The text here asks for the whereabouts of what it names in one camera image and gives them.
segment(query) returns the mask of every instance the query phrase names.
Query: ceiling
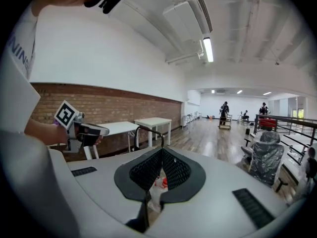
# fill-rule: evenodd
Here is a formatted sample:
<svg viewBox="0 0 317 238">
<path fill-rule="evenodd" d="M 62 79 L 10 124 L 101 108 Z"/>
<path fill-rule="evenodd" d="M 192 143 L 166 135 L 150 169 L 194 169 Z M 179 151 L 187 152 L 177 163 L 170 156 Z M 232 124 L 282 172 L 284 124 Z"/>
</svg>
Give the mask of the ceiling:
<svg viewBox="0 0 317 238">
<path fill-rule="evenodd" d="M 260 98 L 269 98 L 281 92 L 269 89 L 254 89 L 254 88 L 215 88 L 215 89 L 199 89 L 202 94 L 210 94 L 211 90 L 215 90 L 215 95 L 217 92 L 225 92 L 225 95 L 236 95 L 244 97 L 260 97 Z"/>
<path fill-rule="evenodd" d="M 212 66 L 206 55 L 201 60 L 198 56 L 183 59 L 201 45 L 191 40 L 182 42 L 163 16 L 167 7 L 182 1 L 185 0 L 122 0 L 109 16 L 148 39 L 165 54 L 166 61 L 181 58 L 175 64 L 185 70 Z M 315 40 L 290 1 L 205 0 L 205 3 L 213 28 L 210 37 L 217 63 L 283 64 L 315 72 Z"/>
</svg>

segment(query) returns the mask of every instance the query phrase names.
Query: plastic wrap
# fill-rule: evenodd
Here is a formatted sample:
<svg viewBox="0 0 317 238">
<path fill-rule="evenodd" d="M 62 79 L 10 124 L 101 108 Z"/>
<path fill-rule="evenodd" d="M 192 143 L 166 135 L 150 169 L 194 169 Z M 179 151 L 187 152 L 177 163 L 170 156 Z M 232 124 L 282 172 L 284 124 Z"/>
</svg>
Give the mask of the plastic wrap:
<svg viewBox="0 0 317 238">
<path fill-rule="evenodd" d="M 279 145 L 278 132 L 264 131 L 257 134 L 253 144 L 249 173 L 261 182 L 272 186 L 281 166 L 284 147 Z"/>
</svg>

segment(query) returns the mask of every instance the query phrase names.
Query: wooden floor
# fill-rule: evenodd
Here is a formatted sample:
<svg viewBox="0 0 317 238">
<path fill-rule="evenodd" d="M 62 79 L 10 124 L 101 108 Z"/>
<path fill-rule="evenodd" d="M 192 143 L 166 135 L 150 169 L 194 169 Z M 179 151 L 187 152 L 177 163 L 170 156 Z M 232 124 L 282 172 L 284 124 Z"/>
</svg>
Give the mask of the wooden floor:
<svg viewBox="0 0 317 238">
<path fill-rule="evenodd" d="M 177 129 L 171 133 L 170 146 L 227 161 L 247 172 L 248 166 L 243 160 L 244 154 L 241 150 L 241 146 L 246 143 L 244 138 L 250 137 L 245 134 L 247 126 L 233 121 L 231 130 L 228 130 L 219 129 L 218 125 L 218 119 L 193 121 L 183 130 Z M 153 141 L 153 146 L 159 145 L 159 139 Z M 296 183 L 283 167 L 281 168 L 280 177 L 289 185 L 283 186 L 278 195 L 285 202 L 290 202 L 295 193 Z M 278 183 L 274 184 L 272 189 L 276 189 L 277 186 Z"/>
</svg>

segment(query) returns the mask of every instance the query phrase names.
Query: chair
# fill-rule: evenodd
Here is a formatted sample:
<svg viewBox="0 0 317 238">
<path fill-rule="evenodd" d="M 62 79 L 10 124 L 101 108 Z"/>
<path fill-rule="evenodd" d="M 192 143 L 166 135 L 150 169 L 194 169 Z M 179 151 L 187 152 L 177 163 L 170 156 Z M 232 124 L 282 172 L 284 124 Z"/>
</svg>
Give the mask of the chair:
<svg viewBox="0 0 317 238">
<path fill-rule="evenodd" d="M 284 147 L 279 145 L 279 133 L 274 131 L 258 133 L 252 147 L 248 147 L 250 140 L 245 140 L 246 146 L 241 146 L 241 149 L 246 159 L 251 161 L 249 174 L 272 187 L 284 153 Z M 282 185 L 288 185 L 280 178 L 279 181 L 280 184 L 275 192 L 278 192 Z"/>
</svg>

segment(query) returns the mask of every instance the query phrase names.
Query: fluorescent light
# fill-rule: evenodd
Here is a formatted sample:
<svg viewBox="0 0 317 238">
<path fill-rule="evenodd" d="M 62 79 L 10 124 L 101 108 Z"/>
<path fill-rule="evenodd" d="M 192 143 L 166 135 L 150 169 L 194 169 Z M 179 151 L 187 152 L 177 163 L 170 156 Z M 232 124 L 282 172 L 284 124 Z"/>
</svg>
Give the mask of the fluorescent light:
<svg viewBox="0 0 317 238">
<path fill-rule="evenodd" d="M 204 38 L 204 45 L 208 57 L 208 62 L 213 62 L 213 54 L 212 54 L 212 47 L 211 47 L 211 40 L 210 38 Z"/>
</svg>

